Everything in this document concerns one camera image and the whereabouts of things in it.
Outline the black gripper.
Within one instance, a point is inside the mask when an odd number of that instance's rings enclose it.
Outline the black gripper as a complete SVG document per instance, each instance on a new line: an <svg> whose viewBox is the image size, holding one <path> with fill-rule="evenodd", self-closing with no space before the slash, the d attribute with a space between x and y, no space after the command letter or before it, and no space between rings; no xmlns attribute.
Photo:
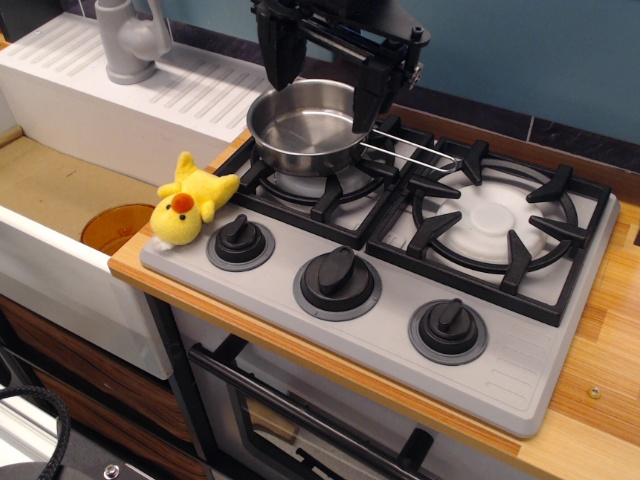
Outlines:
<svg viewBox="0 0 640 480"><path fill-rule="evenodd" d="M281 91L301 73L312 42L362 65L353 96L352 131L370 131L398 90L420 79L420 53L431 36L398 1L255 1L267 78Z"/></svg>

